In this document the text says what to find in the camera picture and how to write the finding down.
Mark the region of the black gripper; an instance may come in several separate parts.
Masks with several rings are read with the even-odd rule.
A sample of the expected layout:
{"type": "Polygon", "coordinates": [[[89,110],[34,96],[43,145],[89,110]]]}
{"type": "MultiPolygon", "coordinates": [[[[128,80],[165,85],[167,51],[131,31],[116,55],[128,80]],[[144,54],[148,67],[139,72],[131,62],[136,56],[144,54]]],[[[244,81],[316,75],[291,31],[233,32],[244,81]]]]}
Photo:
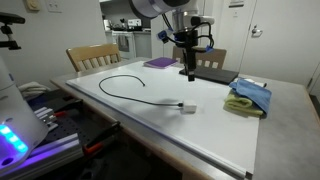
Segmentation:
{"type": "Polygon", "coordinates": [[[195,80],[195,51],[192,50],[192,47],[198,45],[197,37],[197,30],[174,34],[175,46],[173,47],[173,58],[179,59],[180,62],[184,61],[184,71],[188,76],[189,82],[195,80]]]}

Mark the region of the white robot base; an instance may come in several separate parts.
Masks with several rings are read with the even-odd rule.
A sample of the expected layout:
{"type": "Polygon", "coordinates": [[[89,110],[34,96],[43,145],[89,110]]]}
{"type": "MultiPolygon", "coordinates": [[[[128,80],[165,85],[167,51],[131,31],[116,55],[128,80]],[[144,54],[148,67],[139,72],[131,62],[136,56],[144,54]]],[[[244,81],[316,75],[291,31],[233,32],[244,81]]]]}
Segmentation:
{"type": "Polygon", "coordinates": [[[23,163],[47,134],[0,57],[0,175],[23,163]]]}

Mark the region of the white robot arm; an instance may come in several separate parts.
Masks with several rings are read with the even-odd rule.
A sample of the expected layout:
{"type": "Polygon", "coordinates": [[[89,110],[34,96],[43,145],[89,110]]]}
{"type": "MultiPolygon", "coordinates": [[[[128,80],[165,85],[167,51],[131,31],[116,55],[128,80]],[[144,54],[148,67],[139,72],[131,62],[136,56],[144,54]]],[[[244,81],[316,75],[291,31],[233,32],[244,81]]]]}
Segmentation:
{"type": "Polygon", "coordinates": [[[129,0],[130,7],[138,17],[154,19],[159,15],[166,20],[165,14],[172,12],[172,31],[174,38],[165,37],[184,50],[184,70],[188,81],[195,80],[196,50],[198,28],[207,21],[198,14],[197,0],[129,0]]]}

